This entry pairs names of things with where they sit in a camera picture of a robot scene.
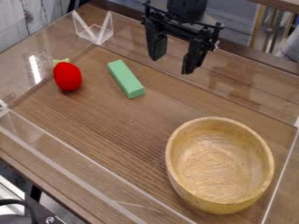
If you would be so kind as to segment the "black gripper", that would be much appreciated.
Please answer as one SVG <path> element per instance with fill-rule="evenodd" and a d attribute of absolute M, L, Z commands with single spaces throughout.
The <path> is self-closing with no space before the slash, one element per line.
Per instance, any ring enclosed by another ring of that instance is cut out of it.
<path fill-rule="evenodd" d="M 167 52 L 168 35 L 190 42 L 183 57 L 182 74 L 202 65 L 208 50 L 219 43 L 224 24 L 207 12 L 208 0 L 144 0 L 143 25 L 148 55 L 158 61 Z"/>

